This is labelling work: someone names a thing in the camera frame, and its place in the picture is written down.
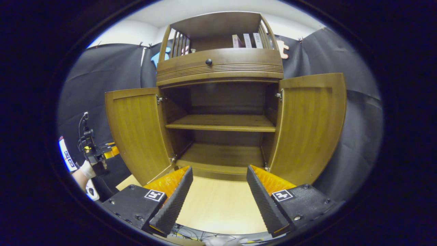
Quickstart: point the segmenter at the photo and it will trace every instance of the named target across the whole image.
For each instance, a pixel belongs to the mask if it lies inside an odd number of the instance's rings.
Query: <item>wooden shelf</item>
[[[264,115],[192,114],[173,121],[167,128],[213,131],[275,132]]]
[[[246,175],[249,165],[264,166],[261,149],[254,146],[229,146],[193,143],[176,165],[191,166],[206,172]]]

